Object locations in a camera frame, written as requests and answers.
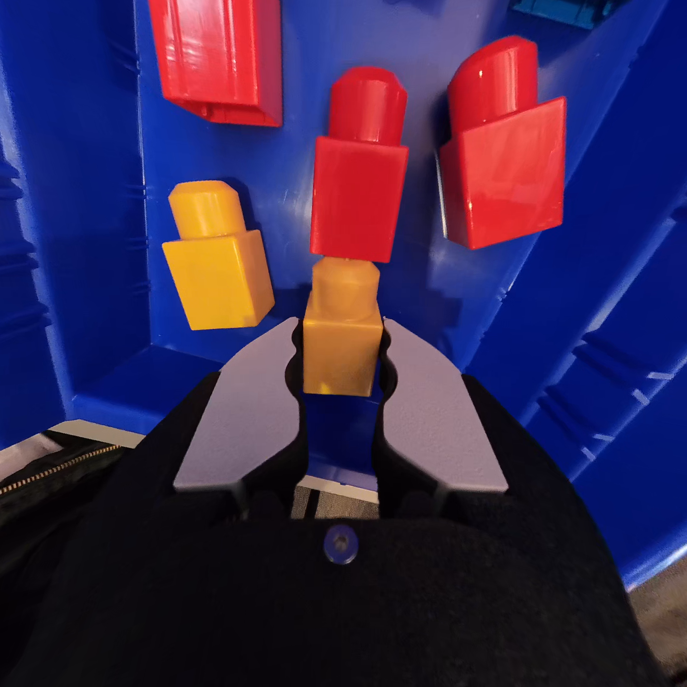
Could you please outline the blue plastic bin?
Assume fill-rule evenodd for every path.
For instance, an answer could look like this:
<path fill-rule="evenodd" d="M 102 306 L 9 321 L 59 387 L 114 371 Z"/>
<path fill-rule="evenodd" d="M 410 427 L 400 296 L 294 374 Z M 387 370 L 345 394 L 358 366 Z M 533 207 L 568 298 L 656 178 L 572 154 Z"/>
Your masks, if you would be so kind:
<path fill-rule="evenodd" d="M 161 90 L 147 1 L 1 2 L 1 447 L 64 420 L 147 434 L 253 338 L 301 317 L 315 139 L 332 83 L 408 92 L 383 316 L 481 383 L 568 476 L 634 588 L 686 557 L 686 2 L 593 30 L 509 1 L 281 1 L 284 124 L 215 124 Z M 445 234 L 448 84 L 493 40 L 537 44 L 567 99 L 564 220 L 471 251 Z M 276 304 L 193 332 L 161 244 L 180 182 L 234 185 Z"/>

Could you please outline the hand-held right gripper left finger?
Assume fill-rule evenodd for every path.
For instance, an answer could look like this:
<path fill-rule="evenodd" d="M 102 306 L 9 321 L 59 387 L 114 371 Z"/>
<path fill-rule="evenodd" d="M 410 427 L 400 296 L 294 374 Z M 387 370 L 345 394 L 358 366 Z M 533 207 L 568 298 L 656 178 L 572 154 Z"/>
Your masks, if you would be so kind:
<path fill-rule="evenodd" d="M 291 317 L 221 369 L 175 476 L 176 492 L 228 491 L 242 512 L 256 494 L 270 492 L 290 514 L 308 468 L 303 382 L 303 325 Z"/>

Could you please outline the blue plastic block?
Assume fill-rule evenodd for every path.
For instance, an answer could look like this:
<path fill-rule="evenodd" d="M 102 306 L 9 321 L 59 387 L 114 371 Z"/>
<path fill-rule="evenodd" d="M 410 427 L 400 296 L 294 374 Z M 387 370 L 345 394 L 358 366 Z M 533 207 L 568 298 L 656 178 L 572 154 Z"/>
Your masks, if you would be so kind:
<path fill-rule="evenodd" d="M 627 1 L 509 1 L 508 9 L 583 30 L 593 30 Z"/>

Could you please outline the yellow plastic block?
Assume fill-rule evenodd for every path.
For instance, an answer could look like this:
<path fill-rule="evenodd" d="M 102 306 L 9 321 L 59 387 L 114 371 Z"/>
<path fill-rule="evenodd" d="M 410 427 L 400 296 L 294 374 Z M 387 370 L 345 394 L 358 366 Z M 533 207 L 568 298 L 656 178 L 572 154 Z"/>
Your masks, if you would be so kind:
<path fill-rule="evenodd" d="M 179 239 L 162 249 L 192 331 L 257 326 L 275 304 L 261 232 L 248 230 L 234 188 L 177 184 L 168 201 Z"/>
<path fill-rule="evenodd" d="M 315 263 L 303 319 L 305 393 L 371 395 L 383 333 L 379 280 L 373 262 L 326 256 Z"/>

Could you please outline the person's black jacket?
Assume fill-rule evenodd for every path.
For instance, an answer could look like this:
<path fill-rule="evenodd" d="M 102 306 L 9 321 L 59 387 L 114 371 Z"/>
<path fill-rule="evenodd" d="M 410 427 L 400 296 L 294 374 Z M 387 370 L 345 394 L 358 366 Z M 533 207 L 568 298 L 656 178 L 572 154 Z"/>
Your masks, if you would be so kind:
<path fill-rule="evenodd" d="M 131 449 L 47 430 L 38 457 L 1 480 L 1 590 L 39 547 L 70 528 Z"/>

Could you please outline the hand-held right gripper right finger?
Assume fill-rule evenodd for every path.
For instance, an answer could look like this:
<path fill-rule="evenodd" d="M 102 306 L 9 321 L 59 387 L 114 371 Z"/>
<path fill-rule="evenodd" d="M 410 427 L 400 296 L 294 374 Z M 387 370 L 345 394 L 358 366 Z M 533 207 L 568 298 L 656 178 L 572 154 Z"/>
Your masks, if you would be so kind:
<path fill-rule="evenodd" d="M 386 318 L 379 350 L 383 392 L 372 439 L 379 512 L 395 515 L 412 493 L 430 512 L 452 494 L 504 494 L 508 483 L 459 369 Z"/>

